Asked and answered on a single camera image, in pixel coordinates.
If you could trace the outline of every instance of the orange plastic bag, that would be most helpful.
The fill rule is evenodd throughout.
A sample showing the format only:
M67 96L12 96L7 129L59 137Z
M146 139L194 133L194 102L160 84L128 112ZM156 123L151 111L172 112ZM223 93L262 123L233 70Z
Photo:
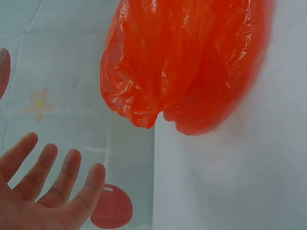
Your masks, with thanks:
M101 61L108 106L138 127L163 111L186 135L238 105L268 41L270 0L121 0Z

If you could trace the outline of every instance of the fabric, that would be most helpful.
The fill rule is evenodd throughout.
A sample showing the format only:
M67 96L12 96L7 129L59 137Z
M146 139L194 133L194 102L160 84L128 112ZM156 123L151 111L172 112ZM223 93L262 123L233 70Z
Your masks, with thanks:
M83 186L89 168L102 163L112 188L106 188L107 194L123 191L116 194L132 203L132 210L127 205L118 207L133 212L119 229L151 230L154 131L138 129L111 113L99 90L100 59L117 4L114 0L0 0L0 46L12 57L11 80L0 101L0 149L7 150L27 132L39 136L37 147L10 182L14 186L44 145L58 146L42 194L56 179L66 152L78 149L83 160L71 197ZM108 215L102 205L83 229L100 229L97 216Z
M158 119L154 230L307 229L306 9L276 1L258 80L215 130L186 137Z

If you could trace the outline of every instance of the flower pattern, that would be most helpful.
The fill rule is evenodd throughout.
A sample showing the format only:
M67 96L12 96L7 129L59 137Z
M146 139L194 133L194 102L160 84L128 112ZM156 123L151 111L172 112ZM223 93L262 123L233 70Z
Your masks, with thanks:
M54 104L48 102L49 90L43 88L41 91L32 91L30 94L31 105L26 107L24 112L34 114L37 122L42 122L44 119L43 110L54 110Z

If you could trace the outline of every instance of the red balloon print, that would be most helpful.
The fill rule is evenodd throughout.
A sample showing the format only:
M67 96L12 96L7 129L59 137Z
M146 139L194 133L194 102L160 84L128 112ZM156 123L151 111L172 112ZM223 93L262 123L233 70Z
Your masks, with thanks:
M120 188L105 184L97 206L91 215L91 221L103 229L120 228L132 218L132 202Z

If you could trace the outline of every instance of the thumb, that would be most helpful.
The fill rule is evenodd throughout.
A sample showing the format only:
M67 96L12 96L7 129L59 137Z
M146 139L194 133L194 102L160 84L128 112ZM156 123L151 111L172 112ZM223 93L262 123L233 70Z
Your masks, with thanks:
M11 73L10 53L6 49L0 49L0 99L5 93Z

